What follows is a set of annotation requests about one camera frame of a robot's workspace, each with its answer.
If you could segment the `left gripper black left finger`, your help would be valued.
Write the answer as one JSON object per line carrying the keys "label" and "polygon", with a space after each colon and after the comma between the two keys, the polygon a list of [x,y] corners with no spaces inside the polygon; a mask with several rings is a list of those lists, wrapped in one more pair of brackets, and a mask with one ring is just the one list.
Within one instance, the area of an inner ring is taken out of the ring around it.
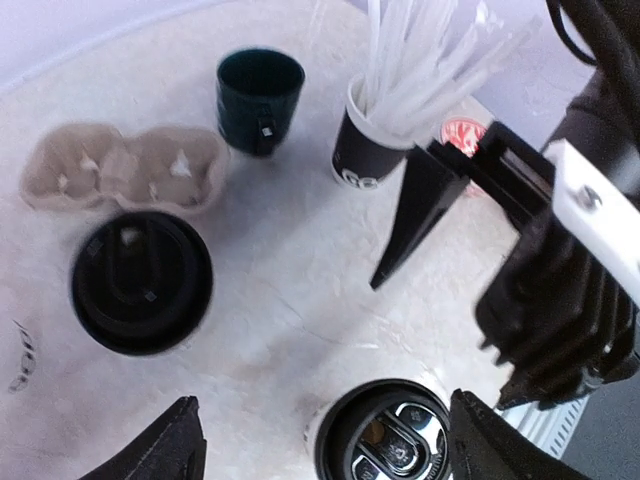
{"label": "left gripper black left finger", "polygon": [[206,452],[198,399],[184,396],[120,452],[83,478],[202,479]]}

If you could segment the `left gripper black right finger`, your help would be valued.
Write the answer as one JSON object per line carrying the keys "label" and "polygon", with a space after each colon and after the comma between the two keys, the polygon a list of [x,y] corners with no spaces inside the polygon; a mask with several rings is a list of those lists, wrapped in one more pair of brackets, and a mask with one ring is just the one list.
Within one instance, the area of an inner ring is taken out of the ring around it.
{"label": "left gripper black right finger", "polygon": [[450,400],[450,465],[463,480],[579,480],[585,476],[534,446],[470,391]]}

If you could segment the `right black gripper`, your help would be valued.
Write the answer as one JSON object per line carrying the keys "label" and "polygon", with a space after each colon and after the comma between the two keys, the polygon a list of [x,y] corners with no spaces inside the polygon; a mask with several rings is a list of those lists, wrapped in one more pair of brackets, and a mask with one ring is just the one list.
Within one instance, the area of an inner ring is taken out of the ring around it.
{"label": "right black gripper", "polygon": [[554,176],[553,164],[499,121],[489,125],[471,157],[450,142],[414,147],[406,157],[391,235],[371,288],[379,289],[404,264],[470,181],[521,231],[550,205]]}

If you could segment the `black cup lid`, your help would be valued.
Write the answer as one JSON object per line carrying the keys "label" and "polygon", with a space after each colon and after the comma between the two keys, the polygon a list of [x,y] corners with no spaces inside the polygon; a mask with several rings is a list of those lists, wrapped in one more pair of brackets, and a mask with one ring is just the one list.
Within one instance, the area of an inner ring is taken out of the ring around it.
{"label": "black cup lid", "polygon": [[319,479],[449,479],[449,409],[408,379],[366,382],[332,401],[309,455]]}
{"label": "black cup lid", "polygon": [[158,211],[115,216],[84,241],[70,296],[84,330],[129,356],[159,354],[202,323],[214,292],[209,250],[187,221]]}

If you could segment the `single white paper cup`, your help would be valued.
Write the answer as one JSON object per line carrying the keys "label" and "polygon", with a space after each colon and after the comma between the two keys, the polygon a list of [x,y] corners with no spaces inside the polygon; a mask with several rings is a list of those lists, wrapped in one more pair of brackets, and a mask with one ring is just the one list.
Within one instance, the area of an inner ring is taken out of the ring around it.
{"label": "single white paper cup", "polygon": [[141,357],[106,349],[86,331],[69,293],[49,295],[42,285],[1,282],[1,403],[11,397],[124,398],[151,382],[144,371],[155,354],[163,355],[200,329],[189,316]]}

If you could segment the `brown cardboard cup carrier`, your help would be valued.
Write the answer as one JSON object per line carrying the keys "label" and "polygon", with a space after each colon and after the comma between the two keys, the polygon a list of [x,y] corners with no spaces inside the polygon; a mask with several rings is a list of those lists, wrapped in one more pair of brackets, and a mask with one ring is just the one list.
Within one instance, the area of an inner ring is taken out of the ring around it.
{"label": "brown cardboard cup carrier", "polygon": [[68,123],[36,144],[20,193],[41,210],[112,202],[126,211],[197,216],[221,196],[230,159],[224,139],[204,128],[159,126],[126,137],[110,124]]}

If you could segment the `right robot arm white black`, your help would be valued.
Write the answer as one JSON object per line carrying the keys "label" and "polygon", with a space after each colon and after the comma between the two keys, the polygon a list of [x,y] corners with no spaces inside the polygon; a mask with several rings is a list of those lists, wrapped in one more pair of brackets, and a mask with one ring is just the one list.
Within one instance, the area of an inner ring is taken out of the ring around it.
{"label": "right robot arm white black", "polygon": [[[553,132],[582,154],[632,204],[639,201],[639,5],[551,1],[559,36],[571,22],[584,40],[573,54],[595,71]],[[373,274],[383,285],[470,183],[505,211],[519,239],[475,307],[486,346],[513,372],[501,410],[542,409],[584,397],[639,369],[639,303],[553,214],[554,165],[493,122],[472,156],[451,143],[415,147],[390,240]]]}

